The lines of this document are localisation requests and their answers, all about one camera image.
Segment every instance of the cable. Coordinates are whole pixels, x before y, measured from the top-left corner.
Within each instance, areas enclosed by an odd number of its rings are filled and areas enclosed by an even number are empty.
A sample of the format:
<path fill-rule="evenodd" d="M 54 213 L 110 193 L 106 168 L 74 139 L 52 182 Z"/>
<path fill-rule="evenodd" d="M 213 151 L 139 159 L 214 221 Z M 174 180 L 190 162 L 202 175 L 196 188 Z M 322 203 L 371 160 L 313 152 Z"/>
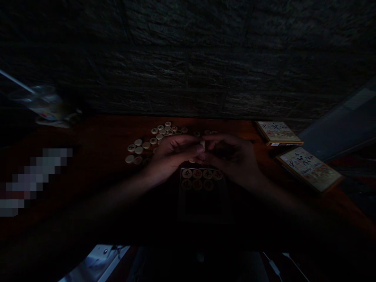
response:
<path fill-rule="evenodd" d="M 303 271 L 299 268 L 299 266 L 295 263 L 295 261 L 291 258 L 290 254 L 289 253 L 282 253 L 285 257 L 288 257 L 289 259 L 291 259 L 291 261 L 295 264 L 295 266 L 299 269 L 300 273 L 304 276 L 304 278 L 310 282 L 308 280 L 308 278 L 304 275 Z"/>
<path fill-rule="evenodd" d="M 283 282 L 282 278 L 281 278 L 281 275 L 280 275 L 280 271 L 278 269 L 278 267 L 275 265 L 274 261 L 272 261 L 271 259 L 269 259 L 269 257 L 265 254 L 265 252 L 262 252 L 266 258 L 269 260 L 269 264 L 271 266 L 271 268 L 273 268 L 275 274 L 277 274 L 277 276 L 279 277 L 279 279 L 281 280 L 281 282 Z"/>

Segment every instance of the dark wall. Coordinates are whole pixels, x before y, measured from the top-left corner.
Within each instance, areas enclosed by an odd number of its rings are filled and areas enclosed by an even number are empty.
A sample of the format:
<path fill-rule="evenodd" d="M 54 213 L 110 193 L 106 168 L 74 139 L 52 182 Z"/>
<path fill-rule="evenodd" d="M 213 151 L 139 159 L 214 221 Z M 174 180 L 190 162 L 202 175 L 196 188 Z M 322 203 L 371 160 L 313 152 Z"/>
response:
<path fill-rule="evenodd" d="M 0 64 L 99 113 L 277 119 L 301 132 L 376 74 L 375 8 L 372 0 L 7 1 Z M 1 78 L 0 89 L 14 86 Z M 2 103 L 4 116 L 17 111 Z"/>

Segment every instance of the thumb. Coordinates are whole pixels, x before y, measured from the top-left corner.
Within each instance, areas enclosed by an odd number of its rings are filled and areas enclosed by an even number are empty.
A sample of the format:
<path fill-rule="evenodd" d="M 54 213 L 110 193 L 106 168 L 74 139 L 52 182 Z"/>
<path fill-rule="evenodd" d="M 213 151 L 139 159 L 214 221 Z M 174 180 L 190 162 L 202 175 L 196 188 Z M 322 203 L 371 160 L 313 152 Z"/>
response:
<path fill-rule="evenodd" d="M 226 169 L 228 168 L 228 161 L 224 159 L 220 159 L 210 152 L 205 152 L 205 156 L 206 156 L 205 157 L 206 162 L 222 170 L 224 173 L 227 173 Z"/>
<path fill-rule="evenodd" d="M 184 161 L 187 161 L 189 159 L 192 159 L 198 156 L 203 151 L 204 151 L 204 147 L 201 144 L 198 144 L 198 145 L 187 148 L 185 151 L 179 154 L 173 155 L 172 158 L 174 160 L 174 163 L 181 164 Z"/>

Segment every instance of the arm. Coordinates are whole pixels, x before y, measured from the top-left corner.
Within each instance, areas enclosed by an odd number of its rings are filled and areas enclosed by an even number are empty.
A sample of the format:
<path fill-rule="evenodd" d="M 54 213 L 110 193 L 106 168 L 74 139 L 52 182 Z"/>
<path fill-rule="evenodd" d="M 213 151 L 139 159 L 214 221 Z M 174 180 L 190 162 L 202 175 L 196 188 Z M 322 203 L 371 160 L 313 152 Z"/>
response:
<path fill-rule="evenodd" d="M 347 222 L 310 207 L 267 179 L 258 168 L 251 142 L 227 134 L 203 138 L 208 143 L 205 161 L 218 167 L 230 180 L 244 187 L 276 216 L 299 226 L 305 234 L 307 245 L 311 245 L 311 240 L 316 240 L 323 249 L 331 247 L 337 256 L 335 259 L 344 259 L 358 273 L 374 275 L 374 240 L 349 226 Z M 324 256 L 328 254 L 327 251 L 321 253 Z"/>
<path fill-rule="evenodd" d="M 93 237 L 108 220 L 165 182 L 183 161 L 203 151 L 199 141 L 199 138 L 188 135 L 163 139 L 148 166 L 137 175 L 64 211 L 9 244 L 0 253 L 1 264 L 7 266 L 1 270 L 2 281 L 14 280 L 17 275 L 31 272 L 42 275 L 46 272 L 46 263 L 51 261 L 56 268 L 53 271 L 57 274 L 56 281 L 67 274 L 98 243 Z M 75 262 L 71 255 L 76 251 L 82 251 L 83 257 Z M 70 266 L 61 268 L 59 261 L 67 252 L 71 252 L 67 258 Z"/>

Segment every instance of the left hand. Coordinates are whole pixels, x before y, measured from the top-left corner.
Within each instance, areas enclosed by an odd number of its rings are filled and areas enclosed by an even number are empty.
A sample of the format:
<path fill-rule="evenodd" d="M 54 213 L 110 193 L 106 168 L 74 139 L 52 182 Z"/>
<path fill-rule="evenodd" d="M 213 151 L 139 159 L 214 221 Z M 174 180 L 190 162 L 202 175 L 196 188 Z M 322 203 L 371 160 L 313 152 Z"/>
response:
<path fill-rule="evenodd" d="M 147 167 L 142 171 L 150 186 L 164 183 L 179 165 L 189 159 L 195 159 L 204 151 L 199 144 L 201 138 L 187 134 L 165 137 Z"/>

